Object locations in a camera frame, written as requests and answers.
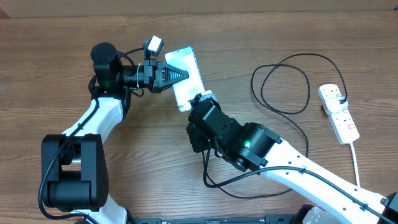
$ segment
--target wooden tabletop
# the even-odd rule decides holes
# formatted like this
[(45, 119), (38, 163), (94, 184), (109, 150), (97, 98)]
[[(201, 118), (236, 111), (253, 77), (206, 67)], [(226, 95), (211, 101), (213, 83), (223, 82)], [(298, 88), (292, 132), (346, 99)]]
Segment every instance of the wooden tabletop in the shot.
[[(226, 114), (242, 124), (267, 126), (302, 153), (300, 132), (251, 96), (251, 74), (292, 54), (330, 57), (344, 76), (361, 135), (354, 143), (361, 185), (383, 195), (397, 191), (397, 21), (397, 11), (0, 20), (0, 223), (73, 223), (46, 220), (39, 212), (41, 141), (69, 128), (89, 106), (94, 45), (110, 42), (128, 51), (152, 35), (164, 39), (163, 53), (188, 45), (195, 49), (205, 88), (217, 94)], [(142, 54), (132, 59), (141, 62)], [(308, 135), (309, 157), (354, 183), (349, 146), (338, 144), (316, 92), (326, 83), (342, 90), (338, 74), (318, 57), (288, 63), (304, 70), (311, 84), (307, 110), (289, 116)], [(257, 90), (267, 71), (258, 72)], [(264, 91), (271, 105), (294, 111), (304, 106), (307, 86), (299, 72), (280, 68)], [(310, 203), (296, 192), (239, 200), (206, 188), (201, 155), (192, 151), (185, 131), (187, 116), (178, 112), (172, 90), (147, 91), (132, 98), (126, 119), (106, 140), (110, 194), (134, 217), (261, 217), (295, 213)], [(212, 156), (209, 173), (221, 182), (240, 171)], [(286, 187), (256, 175), (225, 189), (257, 195)]]

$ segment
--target green indicator light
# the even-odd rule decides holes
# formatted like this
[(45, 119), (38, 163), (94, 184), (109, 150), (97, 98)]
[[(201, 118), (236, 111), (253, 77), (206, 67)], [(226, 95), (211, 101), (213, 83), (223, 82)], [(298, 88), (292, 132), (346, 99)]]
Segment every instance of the green indicator light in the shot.
[(251, 143), (249, 141), (244, 142), (244, 147), (250, 148)]

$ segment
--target power outlet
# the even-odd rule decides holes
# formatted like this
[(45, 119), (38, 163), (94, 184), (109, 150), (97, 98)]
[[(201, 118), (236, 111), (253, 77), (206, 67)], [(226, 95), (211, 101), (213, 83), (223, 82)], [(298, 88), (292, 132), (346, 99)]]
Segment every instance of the power outlet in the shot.
[[(325, 100), (331, 97), (341, 96), (338, 86), (335, 84), (322, 85), (318, 89), (318, 95), (321, 99), (325, 111), (327, 107)], [(329, 121), (336, 134), (337, 140), (340, 144), (349, 144), (359, 138), (358, 130), (348, 109), (339, 111), (335, 114), (328, 114)]]

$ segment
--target power strip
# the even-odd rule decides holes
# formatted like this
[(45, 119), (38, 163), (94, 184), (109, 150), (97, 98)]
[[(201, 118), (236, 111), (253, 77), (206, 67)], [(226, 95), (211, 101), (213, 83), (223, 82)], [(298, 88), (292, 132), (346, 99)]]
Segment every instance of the power strip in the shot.
[(338, 112), (331, 113), (331, 109), (327, 108), (326, 100), (330, 100), (331, 98), (335, 98), (336, 102), (339, 100), (338, 98), (341, 97), (341, 92), (338, 89), (338, 86), (335, 84), (326, 84), (322, 85), (318, 89), (318, 95), (321, 99), (323, 109), (328, 114), (329, 121), (333, 130), (336, 134), (337, 140), (340, 144), (349, 144), (351, 147), (351, 153), (353, 154), (353, 162), (354, 162), (354, 172), (355, 172), (355, 179), (356, 185), (361, 187), (359, 183), (359, 174), (358, 174), (358, 165), (356, 163), (356, 155), (354, 149), (354, 141), (359, 138), (358, 130), (354, 124), (354, 120), (351, 117), (348, 108), (344, 110), (340, 110)]

